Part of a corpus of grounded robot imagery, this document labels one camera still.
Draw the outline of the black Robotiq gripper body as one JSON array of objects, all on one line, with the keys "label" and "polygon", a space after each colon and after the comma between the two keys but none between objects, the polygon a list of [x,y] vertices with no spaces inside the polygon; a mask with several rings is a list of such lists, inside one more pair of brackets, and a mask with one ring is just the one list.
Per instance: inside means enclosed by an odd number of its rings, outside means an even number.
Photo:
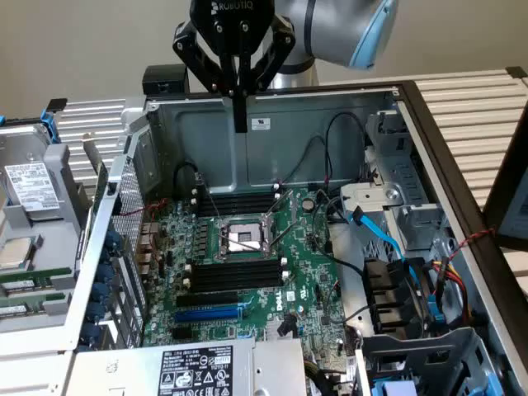
[{"label": "black Robotiq gripper body", "polygon": [[275,15],[274,1],[192,1],[190,18],[214,54],[253,55]]}]

